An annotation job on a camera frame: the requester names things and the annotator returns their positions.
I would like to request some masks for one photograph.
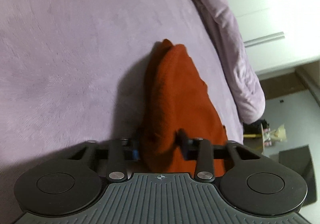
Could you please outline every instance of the orange cloth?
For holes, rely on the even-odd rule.
[[[140,156],[152,172],[195,171],[175,144],[175,132],[223,145],[227,135],[184,45],[165,39],[152,54],[144,81],[145,115]],[[214,160],[215,175],[225,173],[223,160]]]

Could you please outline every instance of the crosshair symbol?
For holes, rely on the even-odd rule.
[[[159,176],[157,176],[157,178],[158,178],[159,180],[163,180],[164,178],[166,178],[166,176],[159,175]]]

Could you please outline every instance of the lavender bedsheet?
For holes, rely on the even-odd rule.
[[[24,171],[86,140],[130,137],[148,55],[164,38],[186,45],[228,138],[242,142],[228,86],[237,63],[220,49],[222,69],[192,0],[0,1],[1,224],[21,213],[13,185]]]
[[[257,121],[265,109],[260,82],[250,66],[236,17],[227,0],[193,0],[219,54],[240,120]]]

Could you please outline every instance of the metal screw cap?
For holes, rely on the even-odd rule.
[[[201,171],[197,174],[198,178],[203,179],[203,180],[209,180],[213,177],[213,174],[208,171]]]
[[[124,178],[124,174],[119,171],[114,171],[109,174],[109,178],[113,180],[121,180],[122,178]]]

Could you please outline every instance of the wooden floor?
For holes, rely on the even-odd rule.
[[[307,88],[295,73],[260,81],[266,100],[293,94]]]

